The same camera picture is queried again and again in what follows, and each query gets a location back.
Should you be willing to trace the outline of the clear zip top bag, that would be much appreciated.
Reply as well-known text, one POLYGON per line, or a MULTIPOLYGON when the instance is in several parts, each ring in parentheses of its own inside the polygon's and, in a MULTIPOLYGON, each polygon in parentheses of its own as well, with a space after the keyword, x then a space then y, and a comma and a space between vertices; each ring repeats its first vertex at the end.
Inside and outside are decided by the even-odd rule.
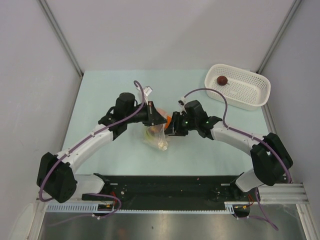
POLYGON ((162 108, 157 108, 157 111, 166 119, 166 123, 145 127, 143 130, 143 142, 155 149, 166 151, 168 149, 168 141, 165 130, 169 127, 172 117, 162 108))

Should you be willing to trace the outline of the dark purple fake fruit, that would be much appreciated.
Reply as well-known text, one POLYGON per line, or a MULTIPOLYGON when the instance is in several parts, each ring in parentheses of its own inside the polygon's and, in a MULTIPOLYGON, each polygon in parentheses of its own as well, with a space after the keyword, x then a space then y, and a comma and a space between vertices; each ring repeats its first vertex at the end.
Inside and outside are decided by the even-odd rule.
POLYGON ((220 86, 225 86, 225 85, 229 84, 228 78, 226 76, 224 76, 224 75, 218 76, 216 81, 217 81, 217 84, 220 85, 220 86))

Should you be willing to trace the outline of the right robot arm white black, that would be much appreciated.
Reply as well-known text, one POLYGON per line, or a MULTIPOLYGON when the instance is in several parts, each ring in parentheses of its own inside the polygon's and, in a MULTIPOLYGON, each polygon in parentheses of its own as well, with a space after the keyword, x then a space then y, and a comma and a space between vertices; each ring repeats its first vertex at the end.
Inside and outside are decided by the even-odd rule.
POLYGON ((273 186, 286 177, 293 160, 278 135, 254 135, 227 126, 222 118, 208 116, 201 103, 190 101, 181 112, 175 111, 164 133, 184 137, 197 131, 202 138, 226 143, 251 157, 252 169, 240 174, 231 184, 231 196, 242 201, 249 191, 261 185, 273 186))

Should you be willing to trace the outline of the orange fake tangerine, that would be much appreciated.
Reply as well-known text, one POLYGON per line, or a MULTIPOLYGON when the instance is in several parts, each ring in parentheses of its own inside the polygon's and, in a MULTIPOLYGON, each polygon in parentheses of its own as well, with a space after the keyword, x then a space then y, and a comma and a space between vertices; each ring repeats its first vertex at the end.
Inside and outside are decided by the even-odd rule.
POLYGON ((166 116, 166 124, 169 125, 172 121, 172 117, 170 115, 166 116))

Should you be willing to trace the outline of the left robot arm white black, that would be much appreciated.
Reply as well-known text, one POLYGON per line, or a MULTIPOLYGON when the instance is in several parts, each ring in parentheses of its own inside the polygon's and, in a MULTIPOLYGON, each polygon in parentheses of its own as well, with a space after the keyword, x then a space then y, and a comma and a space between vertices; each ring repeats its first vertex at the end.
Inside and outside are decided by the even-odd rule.
POLYGON ((129 124, 142 123, 153 127, 163 125, 167 119, 161 115, 152 101, 137 103, 135 96, 123 92, 95 128, 72 147, 59 153, 45 153, 40 160, 36 184, 42 202, 56 200, 64 203, 77 189, 74 173, 101 147, 118 138, 129 124), (50 197, 45 199, 43 193, 50 197))

